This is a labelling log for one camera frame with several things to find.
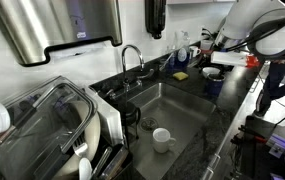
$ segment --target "white tile wall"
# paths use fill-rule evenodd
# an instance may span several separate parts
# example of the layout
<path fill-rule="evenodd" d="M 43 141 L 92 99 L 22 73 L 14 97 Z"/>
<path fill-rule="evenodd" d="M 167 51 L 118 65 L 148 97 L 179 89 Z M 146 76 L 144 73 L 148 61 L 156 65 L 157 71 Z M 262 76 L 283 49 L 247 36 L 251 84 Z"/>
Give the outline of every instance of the white tile wall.
<path fill-rule="evenodd" d="M 202 26 L 215 31 L 227 15 L 232 3 L 201 3 L 167 7 L 166 28 L 161 40 L 146 33 L 144 0 L 119 0 L 123 46 L 134 44 L 141 50 L 145 61 L 159 57 L 173 41 L 177 30 L 188 31 L 191 42 L 201 39 Z M 0 32 L 0 101 L 26 91 L 53 76 L 63 75 L 79 86 L 86 86 L 121 72 L 120 52 L 110 42 L 88 46 L 89 53 L 51 61 L 47 65 L 24 68 L 15 62 Z M 127 51 L 128 68 L 138 65 L 137 56 Z"/>

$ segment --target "sink basin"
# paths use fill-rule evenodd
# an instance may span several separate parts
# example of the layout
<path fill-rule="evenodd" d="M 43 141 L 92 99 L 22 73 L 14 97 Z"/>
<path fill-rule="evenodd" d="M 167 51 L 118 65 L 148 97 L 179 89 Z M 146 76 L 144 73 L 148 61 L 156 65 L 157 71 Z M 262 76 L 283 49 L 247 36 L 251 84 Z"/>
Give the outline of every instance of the sink basin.
<path fill-rule="evenodd" d="M 215 109 L 207 100 L 158 83 L 129 99 L 141 109 L 139 139 L 131 145 L 133 166 L 146 179 L 161 179 Z M 176 144 L 166 153 L 152 147 L 152 132 L 166 128 Z"/>

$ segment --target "sponge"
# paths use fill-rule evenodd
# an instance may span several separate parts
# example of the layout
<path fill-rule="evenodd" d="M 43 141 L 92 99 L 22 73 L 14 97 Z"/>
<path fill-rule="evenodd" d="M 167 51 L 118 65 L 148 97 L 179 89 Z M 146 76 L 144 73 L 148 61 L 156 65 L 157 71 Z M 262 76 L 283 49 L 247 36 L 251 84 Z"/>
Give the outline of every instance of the sponge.
<path fill-rule="evenodd" d="M 179 81 L 186 79 L 189 77 L 189 75 L 185 74 L 184 72 L 178 72 L 173 74 L 173 77 Z"/>

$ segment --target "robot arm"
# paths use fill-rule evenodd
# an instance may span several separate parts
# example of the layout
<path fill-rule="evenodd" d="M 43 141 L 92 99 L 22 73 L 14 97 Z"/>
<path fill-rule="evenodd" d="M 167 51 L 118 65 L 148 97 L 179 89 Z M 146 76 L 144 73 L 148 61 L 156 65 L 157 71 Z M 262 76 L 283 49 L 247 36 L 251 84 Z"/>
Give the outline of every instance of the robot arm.
<path fill-rule="evenodd" d="M 238 0 L 215 45 L 229 52 L 247 46 L 259 60 L 285 59 L 285 4 L 279 0 Z"/>

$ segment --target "granite countertop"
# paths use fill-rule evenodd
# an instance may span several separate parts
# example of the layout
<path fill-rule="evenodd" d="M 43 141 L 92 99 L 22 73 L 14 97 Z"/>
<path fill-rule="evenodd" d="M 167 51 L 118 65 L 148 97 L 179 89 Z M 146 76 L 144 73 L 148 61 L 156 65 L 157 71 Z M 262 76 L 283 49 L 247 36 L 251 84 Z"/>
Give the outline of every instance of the granite countertop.
<path fill-rule="evenodd" d="M 145 69 L 157 69 L 158 61 L 156 59 L 146 64 Z M 188 68 L 188 79 L 178 81 L 164 72 L 156 72 L 150 79 L 142 80 L 143 87 L 138 92 L 151 87 L 156 83 L 166 83 L 177 87 L 188 93 L 206 99 L 216 105 L 216 109 L 211 117 L 205 122 L 201 130 L 194 136 L 188 146 L 184 149 L 163 179 L 200 179 L 208 167 L 212 157 L 222 143 L 224 136 L 240 108 L 244 98 L 249 92 L 255 78 L 258 75 L 259 68 L 234 67 L 231 72 L 226 72 L 225 82 L 218 98 L 207 95 L 204 92 L 206 79 L 199 73 L 198 68 Z M 136 77 L 137 74 L 145 74 L 134 68 L 127 73 L 128 77 Z M 122 74 L 98 82 L 91 87 L 103 91 L 121 82 Z M 134 179 L 144 179 L 137 171 L 134 173 Z"/>

